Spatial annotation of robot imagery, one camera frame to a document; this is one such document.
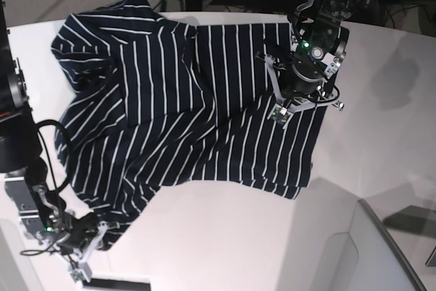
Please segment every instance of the white table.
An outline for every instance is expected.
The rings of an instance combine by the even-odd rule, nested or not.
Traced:
[[[284,16],[168,13],[190,24],[286,22]],[[62,25],[11,29],[10,43],[29,88],[35,121],[59,119],[74,97],[50,43]],[[356,201],[379,217],[409,204],[431,206],[436,194],[436,39],[346,23],[351,31],[337,84],[345,110],[328,110],[313,154],[310,187],[297,201],[225,182],[163,188],[107,253],[96,253],[97,276],[147,280],[153,291],[310,290],[326,239],[347,231]],[[51,142],[54,130],[44,135]],[[55,165],[59,180],[64,176]],[[68,188],[76,212],[87,207]],[[16,209],[0,188],[0,219]],[[424,262],[436,241],[393,232],[429,290],[436,270]],[[27,247],[34,247],[26,241]],[[74,290],[55,258],[32,259],[45,291]]]

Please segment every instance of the table surface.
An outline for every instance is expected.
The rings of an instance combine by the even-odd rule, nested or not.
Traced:
[[[286,22],[268,14],[165,16],[192,25]],[[74,98],[50,52],[62,23],[11,29],[35,121],[59,119]],[[157,291],[310,290],[326,239],[348,231],[359,198],[381,219],[410,204],[435,207],[436,39],[344,25],[351,35],[337,85],[345,109],[328,110],[309,188],[296,201],[227,182],[163,188],[110,251],[93,255],[97,275],[150,279]],[[54,130],[47,127],[44,135],[55,157]],[[61,180],[61,165],[54,168]],[[62,196],[77,213],[86,213],[70,188]],[[16,209],[3,188],[0,200],[0,219],[15,222]],[[436,290],[436,269],[424,265],[436,241],[394,231],[392,236],[428,290]],[[57,259],[32,262],[46,291],[58,290],[57,283],[74,290]]]

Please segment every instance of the striped shirt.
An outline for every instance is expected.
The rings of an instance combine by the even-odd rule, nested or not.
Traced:
[[[122,0],[72,14],[52,44],[76,99],[61,118],[69,153],[59,160],[77,196],[121,228],[162,186],[234,181],[285,198],[309,184],[311,154],[325,108],[296,114],[287,129],[257,51],[264,38],[290,48],[289,24],[192,27]]]

